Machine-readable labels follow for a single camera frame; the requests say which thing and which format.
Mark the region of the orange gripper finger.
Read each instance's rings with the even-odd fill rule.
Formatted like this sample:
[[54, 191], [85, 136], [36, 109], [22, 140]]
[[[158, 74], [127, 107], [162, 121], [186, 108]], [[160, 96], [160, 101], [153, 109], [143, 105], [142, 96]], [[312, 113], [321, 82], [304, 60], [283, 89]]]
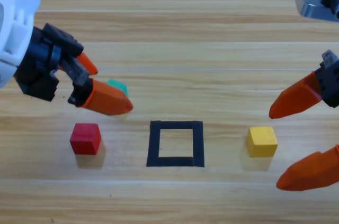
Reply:
[[292, 164], [279, 178], [276, 187], [285, 191], [305, 191], [338, 182], [338, 145], [326, 152], [317, 151]]

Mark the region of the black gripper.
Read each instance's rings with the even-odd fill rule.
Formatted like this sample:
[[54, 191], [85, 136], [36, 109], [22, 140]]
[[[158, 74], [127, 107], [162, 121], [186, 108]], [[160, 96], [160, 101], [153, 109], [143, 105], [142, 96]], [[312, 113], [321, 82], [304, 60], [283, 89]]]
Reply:
[[301, 113], [323, 101], [330, 107], [338, 106], [338, 56], [331, 50], [322, 54], [323, 61], [314, 72], [280, 93], [269, 110], [271, 119]]
[[109, 116], [130, 112], [133, 104], [122, 90], [89, 78], [98, 69], [83, 50], [69, 33], [49, 23], [35, 26], [14, 78], [24, 94], [50, 102], [59, 83], [55, 72], [63, 68], [74, 87], [68, 103]]

